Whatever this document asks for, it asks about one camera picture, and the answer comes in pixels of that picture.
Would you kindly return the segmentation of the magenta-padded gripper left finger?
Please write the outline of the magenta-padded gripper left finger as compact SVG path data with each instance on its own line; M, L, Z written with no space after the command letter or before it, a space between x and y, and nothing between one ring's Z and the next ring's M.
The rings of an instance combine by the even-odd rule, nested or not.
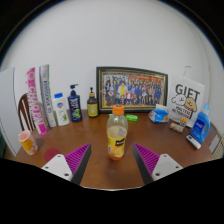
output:
M91 155L91 145L85 144L66 155L57 154L42 169L79 185Z

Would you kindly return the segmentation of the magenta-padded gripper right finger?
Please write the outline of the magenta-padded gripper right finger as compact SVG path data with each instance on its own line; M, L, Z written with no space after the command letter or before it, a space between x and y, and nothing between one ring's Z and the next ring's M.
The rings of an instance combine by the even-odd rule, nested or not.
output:
M145 185L182 169L168 154L159 155L139 144L133 145L133 155Z

